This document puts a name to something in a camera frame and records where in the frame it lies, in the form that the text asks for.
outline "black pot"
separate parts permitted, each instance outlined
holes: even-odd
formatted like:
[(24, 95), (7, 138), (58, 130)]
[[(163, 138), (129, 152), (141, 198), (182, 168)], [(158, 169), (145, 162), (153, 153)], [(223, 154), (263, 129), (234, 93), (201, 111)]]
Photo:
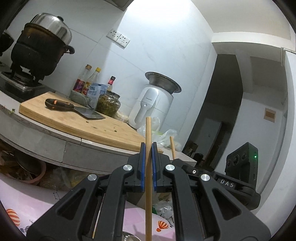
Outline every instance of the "black pot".
[(75, 50), (47, 29), (27, 23), (12, 49), (11, 60), (43, 79), (55, 70), (64, 53), (74, 54)]
[(14, 39), (6, 32), (2, 33), (0, 36), (0, 56), (2, 53), (9, 49), (9, 47), (13, 44)]

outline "sauce bottle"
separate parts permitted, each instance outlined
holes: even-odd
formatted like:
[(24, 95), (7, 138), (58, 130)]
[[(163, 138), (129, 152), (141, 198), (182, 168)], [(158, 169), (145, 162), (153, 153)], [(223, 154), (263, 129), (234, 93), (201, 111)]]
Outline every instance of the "sauce bottle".
[(77, 92), (81, 92), (83, 89), (83, 86), (85, 85), (85, 79), (89, 71), (91, 70), (92, 66), (89, 64), (85, 66), (85, 69), (79, 74), (76, 83), (74, 85), (73, 90)]
[(111, 76), (111, 79), (108, 82), (107, 90), (112, 91), (112, 89), (113, 89), (113, 82), (114, 82), (115, 79), (116, 78), (114, 76)]
[(96, 71), (92, 74), (92, 76), (90, 76), (87, 79), (86, 83), (83, 86), (83, 89), (82, 89), (82, 92), (81, 92), (82, 94), (84, 94), (86, 96), (87, 91), (89, 90), (89, 87), (91, 86), (91, 84), (96, 82), (96, 79), (98, 78), (98, 74), (99, 74), (100, 71), (101, 71), (101, 69), (99, 67), (97, 67)]

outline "electrical outlet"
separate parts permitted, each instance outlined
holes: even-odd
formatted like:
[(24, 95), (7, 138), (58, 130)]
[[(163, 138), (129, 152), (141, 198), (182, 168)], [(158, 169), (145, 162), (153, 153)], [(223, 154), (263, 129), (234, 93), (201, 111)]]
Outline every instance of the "electrical outlet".
[(128, 45), (129, 42), (130, 42), (130, 40), (127, 37), (123, 36), (123, 35), (121, 35), (118, 38), (118, 40), (116, 41), (116, 43), (118, 43), (120, 46), (122, 46), (124, 48)]
[(121, 36), (121, 33), (117, 32), (117, 31), (114, 30), (114, 29), (111, 29), (111, 30), (109, 31), (109, 33), (107, 34), (107, 37), (108, 37), (109, 39), (113, 40), (114, 42), (116, 42), (116, 41), (119, 39), (120, 36)]

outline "cleaver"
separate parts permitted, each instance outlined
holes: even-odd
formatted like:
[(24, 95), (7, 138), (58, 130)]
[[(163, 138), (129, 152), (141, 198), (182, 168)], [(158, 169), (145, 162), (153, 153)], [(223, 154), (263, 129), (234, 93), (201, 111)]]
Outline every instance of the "cleaver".
[(71, 103), (56, 99), (46, 99), (45, 105), (51, 110), (76, 111), (88, 119), (105, 119), (104, 116), (89, 108), (77, 107)]

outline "white tiled wall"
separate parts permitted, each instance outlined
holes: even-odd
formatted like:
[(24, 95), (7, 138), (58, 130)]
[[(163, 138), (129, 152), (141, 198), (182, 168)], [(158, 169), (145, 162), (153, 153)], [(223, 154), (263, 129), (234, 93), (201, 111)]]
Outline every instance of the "white tiled wall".
[[(121, 96), (121, 110), (129, 114), (148, 83), (145, 72), (159, 72), (182, 87), (181, 93), (174, 94), (162, 131), (181, 130), (208, 62), (213, 34), (190, 0), (134, 0), (125, 12), (103, 0), (30, 0), (9, 32), (17, 39), (24, 24), (41, 12), (64, 18), (73, 35), (70, 45), (76, 50), (74, 55), (64, 54), (44, 84), (69, 94), (86, 64), (93, 66), (92, 72), (100, 67), (99, 82), (116, 77), (113, 91)], [(131, 40), (125, 49), (106, 37), (111, 28)], [(8, 64), (11, 49), (2, 57)], [(197, 114), (191, 115), (191, 122)]]

